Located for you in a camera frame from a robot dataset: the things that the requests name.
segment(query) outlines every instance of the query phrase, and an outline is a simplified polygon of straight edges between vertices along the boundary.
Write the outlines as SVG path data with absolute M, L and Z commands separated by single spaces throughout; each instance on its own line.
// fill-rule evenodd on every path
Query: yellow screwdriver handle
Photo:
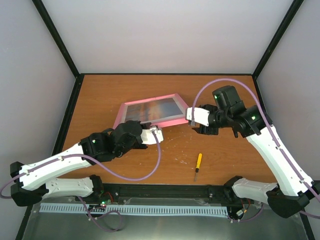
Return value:
M 195 167 L 196 169 L 200 168 L 201 159 L 202 159 L 202 153 L 199 153 L 198 160 L 196 161 L 196 167 Z

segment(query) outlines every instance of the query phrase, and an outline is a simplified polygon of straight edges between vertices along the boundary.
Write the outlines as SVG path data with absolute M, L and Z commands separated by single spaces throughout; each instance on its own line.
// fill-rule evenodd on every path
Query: black metal frame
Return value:
M 292 19 L 294 18 L 295 14 L 299 10 L 300 6 L 302 5 L 304 0 L 293 0 L 290 8 L 288 9 L 286 15 L 284 16 L 280 26 L 278 27 L 276 33 L 274 34 L 270 44 L 268 45 L 267 49 L 265 50 L 261 60 L 259 61 L 256 69 L 254 72 L 248 73 L 248 74 L 235 74 L 235 73 L 82 73 L 80 74 L 77 70 L 76 65 L 74 64 L 63 40 L 61 39 L 48 11 L 46 10 L 43 2 L 41 0 L 32 0 L 34 3 L 34 6 L 38 10 L 40 16 L 43 19 L 43 22 L 45 23 L 47 29 L 49 30 L 52 38 L 54 39 L 56 45 L 58 46 L 61 54 L 63 55 L 66 63 L 68 64 L 71 72 L 73 73 L 75 77 L 75 83 L 72 89 L 72 93 L 63 117 L 63 121 L 58 133 L 58 137 L 56 139 L 54 149 L 52 152 L 52 155 L 55 155 L 62 151 L 67 132 L 69 129 L 69 125 L 72 119 L 72 115 L 77 103 L 77 99 L 79 96 L 79 92 L 84 80 L 85 75 L 93 75 L 93 74 L 106 74 L 106 75 L 207 75 L 207 76 L 252 76 L 253 83 L 255 90 L 257 92 L 258 99 L 260 101 L 260 104 L 262 108 L 265 111 L 265 105 L 262 99 L 262 95 L 258 86 L 258 76 L 262 72 L 263 68 L 265 67 L 267 61 L 269 60 L 270 56 L 272 55 L 274 49 L 276 48 L 277 44 L 281 40 L 282 36 L 284 35 L 286 29 L 290 25 Z M 154 185 L 131 185 L 131 184 L 105 184 L 106 187 L 112 188 L 112 189 L 119 189 L 121 191 L 122 189 L 122 195 L 115 196 L 118 198 L 120 197 L 120 200 L 125 200 L 126 196 L 143 196 L 146 194 L 145 191 L 148 191 L 148 194 L 150 194 L 150 191 L 153 192 L 154 197 L 156 196 L 167 196 L 167 197 L 174 197 L 174 198 L 201 198 L 201 199 L 207 199 L 211 203 L 222 203 L 225 206 L 232 206 L 233 204 L 226 202 L 225 199 L 222 199 L 220 194 L 218 196 L 211 197 L 208 196 L 208 193 L 210 193 L 210 189 L 215 189 L 215 192 L 222 193 L 222 187 L 223 186 L 173 186 L 173 185 L 165 185 L 165 186 L 154 186 Z M 20 225 L 19 231 L 16 236 L 16 240 L 22 240 L 24 236 L 25 229 L 27 227 L 27 223 L 31 214 L 32 206 L 28 206 L 27 210 L 25 212 L 25 215 L 23 217 L 22 223 Z M 309 240 L 314 240 L 315 237 L 313 235 L 312 229 L 310 227 L 310 223 L 308 221 L 308 218 L 305 215 L 301 214 L 301 220 L 304 225 L 304 229 L 306 231 L 307 237 Z

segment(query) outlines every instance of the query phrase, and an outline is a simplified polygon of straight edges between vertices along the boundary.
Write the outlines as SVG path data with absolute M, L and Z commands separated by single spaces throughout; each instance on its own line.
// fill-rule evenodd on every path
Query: wooden table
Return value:
M 207 82 L 217 78 L 234 78 L 248 85 L 254 92 L 251 76 L 209 75 L 86 75 L 78 96 L 64 149 L 94 132 L 111 128 L 123 102 L 178 93 L 191 106 L 198 91 Z M 212 91 L 231 82 L 219 82 L 207 88 L 199 104 L 215 104 Z M 254 100 L 246 90 L 235 85 L 246 107 Z M 95 174 L 104 183 L 223 185 L 240 175 L 253 181 L 274 182 L 266 163 L 247 140 L 235 138 L 230 128 L 219 130 L 219 135 L 197 134 L 188 124 L 163 129 L 162 159 L 158 170 L 148 179 L 128 182 L 117 178 L 98 165 L 69 172 L 65 178 L 84 178 Z M 197 182 L 194 182 L 197 156 L 203 154 Z M 157 162 L 155 145 L 146 150 L 134 149 L 121 158 L 104 163 L 116 173 L 140 178 L 147 175 Z

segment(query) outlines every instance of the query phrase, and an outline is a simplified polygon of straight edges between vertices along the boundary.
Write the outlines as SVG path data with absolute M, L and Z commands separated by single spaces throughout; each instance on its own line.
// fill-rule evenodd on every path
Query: white cable tray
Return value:
M 106 209 L 95 209 L 92 213 L 104 214 L 116 210 L 122 215 L 132 216 L 206 216 L 226 218 L 225 206 L 155 206 L 155 205 L 107 205 Z M 85 214 L 78 203 L 41 203 L 40 213 Z

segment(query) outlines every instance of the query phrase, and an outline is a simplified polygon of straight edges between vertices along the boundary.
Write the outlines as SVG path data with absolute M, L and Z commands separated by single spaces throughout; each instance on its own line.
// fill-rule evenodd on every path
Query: black enclosure pole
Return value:
M 291 6 L 289 7 L 288 11 L 286 12 L 282 22 L 280 23 L 280 26 L 276 30 L 271 42 L 269 43 L 268 47 L 266 48 L 262 58 L 260 59 L 258 65 L 256 66 L 252 78 L 253 80 L 257 80 L 258 76 L 262 72 L 262 69 L 265 67 L 267 61 L 269 60 L 271 54 L 275 50 L 276 46 L 280 42 L 280 39 L 286 32 L 288 26 L 290 25 L 292 19 L 295 17 L 297 11 L 299 10 L 301 4 L 304 2 L 304 0 L 293 0 Z
M 78 69 L 72 60 L 64 42 L 62 41 L 53 21 L 51 20 L 51 17 L 49 16 L 49 13 L 44 5 L 44 3 L 41 0 L 32 0 L 35 8 L 39 12 L 42 20 L 44 21 L 44 24 L 48 28 L 53 40 L 55 41 L 56 45 L 58 46 L 60 52 L 62 53 L 66 63 L 68 64 L 71 72 L 73 73 L 74 77 L 77 78 L 79 76 Z

